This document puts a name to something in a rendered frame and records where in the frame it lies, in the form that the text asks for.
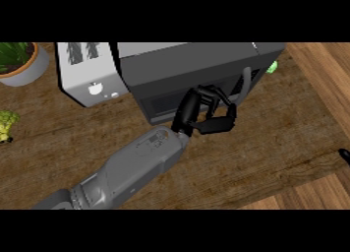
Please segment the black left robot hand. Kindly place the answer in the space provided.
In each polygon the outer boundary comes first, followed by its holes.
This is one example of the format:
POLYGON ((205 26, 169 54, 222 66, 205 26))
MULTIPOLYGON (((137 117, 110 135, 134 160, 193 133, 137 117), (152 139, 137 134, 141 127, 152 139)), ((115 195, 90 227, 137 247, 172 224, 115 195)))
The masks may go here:
POLYGON ((193 130, 197 129, 202 135, 228 132, 234 126, 236 104, 227 99, 222 90, 209 85, 190 88, 174 116, 171 130, 191 136, 193 130), (225 116, 214 117, 218 108, 218 102, 227 106, 225 116), (206 120, 199 122, 200 105, 208 107, 206 120))

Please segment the dark grey microwave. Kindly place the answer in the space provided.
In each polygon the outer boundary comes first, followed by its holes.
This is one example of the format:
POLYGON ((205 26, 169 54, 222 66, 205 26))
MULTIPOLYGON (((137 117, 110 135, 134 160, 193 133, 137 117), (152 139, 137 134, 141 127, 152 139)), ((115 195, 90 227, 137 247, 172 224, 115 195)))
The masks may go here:
POLYGON ((240 104, 283 42, 113 42, 118 73, 152 125, 174 119, 189 89, 215 86, 240 104))

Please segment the green object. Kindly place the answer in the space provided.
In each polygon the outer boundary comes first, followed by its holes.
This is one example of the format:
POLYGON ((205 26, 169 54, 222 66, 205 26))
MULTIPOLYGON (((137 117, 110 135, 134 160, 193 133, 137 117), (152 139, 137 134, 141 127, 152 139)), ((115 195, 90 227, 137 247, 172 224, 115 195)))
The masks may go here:
POLYGON ((273 64, 270 65, 268 69, 267 69, 267 73, 268 74, 273 74, 274 71, 277 70, 277 67, 279 67, 279 63, 277 63, 277 60, 273 62, 273 64))

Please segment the white toaster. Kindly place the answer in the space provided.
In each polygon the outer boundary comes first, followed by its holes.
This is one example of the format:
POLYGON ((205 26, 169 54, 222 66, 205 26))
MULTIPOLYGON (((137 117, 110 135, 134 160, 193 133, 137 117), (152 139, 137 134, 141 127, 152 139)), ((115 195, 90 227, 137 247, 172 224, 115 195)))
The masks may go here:
POLYGON ((116 45, 110 42, 57 42, 56 71, 59 88, 84 106, 129 92, 121 73, 116 45))

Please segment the green broccoli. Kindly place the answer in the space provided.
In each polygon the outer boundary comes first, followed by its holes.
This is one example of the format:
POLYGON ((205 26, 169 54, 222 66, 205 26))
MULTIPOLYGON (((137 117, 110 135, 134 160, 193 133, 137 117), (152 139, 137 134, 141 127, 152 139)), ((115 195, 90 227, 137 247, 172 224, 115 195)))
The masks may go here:
POLYGON ((11 142, 11 126, 19 121, 20 115, 10 110, 0 111, 0 144, 11 142))

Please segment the potted green plant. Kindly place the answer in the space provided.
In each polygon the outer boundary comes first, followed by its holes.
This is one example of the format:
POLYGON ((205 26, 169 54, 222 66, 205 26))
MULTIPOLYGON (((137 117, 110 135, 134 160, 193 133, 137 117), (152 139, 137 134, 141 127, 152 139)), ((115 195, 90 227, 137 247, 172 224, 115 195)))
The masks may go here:
POLYGON ((48 55, 35 42, 0 42, 0 83, 20 87, 44 74, 48 55))

